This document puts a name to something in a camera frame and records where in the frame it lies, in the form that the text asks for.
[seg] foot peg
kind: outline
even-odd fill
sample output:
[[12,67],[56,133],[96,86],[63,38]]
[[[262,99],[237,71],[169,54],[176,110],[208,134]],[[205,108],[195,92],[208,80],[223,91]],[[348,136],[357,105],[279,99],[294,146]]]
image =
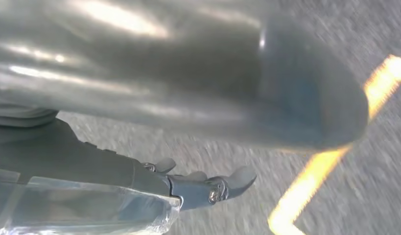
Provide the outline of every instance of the foot peg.
[[169,182],[170,196],[182,201],[180,210],[207,207],[243,194],[255,181],[257,175],[250,167],[241,167],[230,176],[208,178],[204,172],[197,171],[187,176],[166,175],[176,163],[165,159],[157,164],[143,163],[147,170],[156,172]]

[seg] painted line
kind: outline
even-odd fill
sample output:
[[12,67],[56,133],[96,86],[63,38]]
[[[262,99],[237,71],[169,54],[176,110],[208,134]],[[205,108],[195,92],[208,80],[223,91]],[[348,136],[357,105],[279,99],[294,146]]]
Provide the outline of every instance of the painted line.
[[[375,118],[400,84],[401,57],[390,55],[372,73],[364,86],[369,101],[369,121]],[[348,145],[311,157],[268,217],[269,228],[275,235],[305,235],[294,226],[294,221],[351,148]]]

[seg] silver exhaust pipe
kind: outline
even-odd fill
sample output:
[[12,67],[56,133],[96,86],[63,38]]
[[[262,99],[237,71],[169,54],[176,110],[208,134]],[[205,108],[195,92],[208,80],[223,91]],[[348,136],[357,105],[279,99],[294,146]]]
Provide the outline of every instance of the silver exhaust pipe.
[[293,150],[368,117],[347,68],[264,1],[0,0],[0,98]]

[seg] pavement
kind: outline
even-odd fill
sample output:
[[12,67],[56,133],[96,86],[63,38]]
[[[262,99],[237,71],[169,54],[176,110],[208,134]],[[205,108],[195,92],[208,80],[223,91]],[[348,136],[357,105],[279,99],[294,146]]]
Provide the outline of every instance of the pavement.
[[[271,0],[330,45],[363,84],[401,55],[401,0]],[[61,113],[78,137],[142,162],[172,157],[175,173],[210,176],[252,166],[243,196],[183,212],[168,235],[271,235],[267,218],[310,155],[198,139],[110,119]],[[344,157],[295,225],[306,235],[401,235],[401,87]]]

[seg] motorcycle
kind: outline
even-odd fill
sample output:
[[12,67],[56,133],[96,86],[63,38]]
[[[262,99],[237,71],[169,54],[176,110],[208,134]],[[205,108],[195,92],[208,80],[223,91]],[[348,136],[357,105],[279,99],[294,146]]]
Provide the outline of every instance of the motorcycle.
[[265,1],[0,0],[0,234],[162,234],[257,177],[168,174],[79,141],[59,110],[311,152],[368,121],[346,66]]

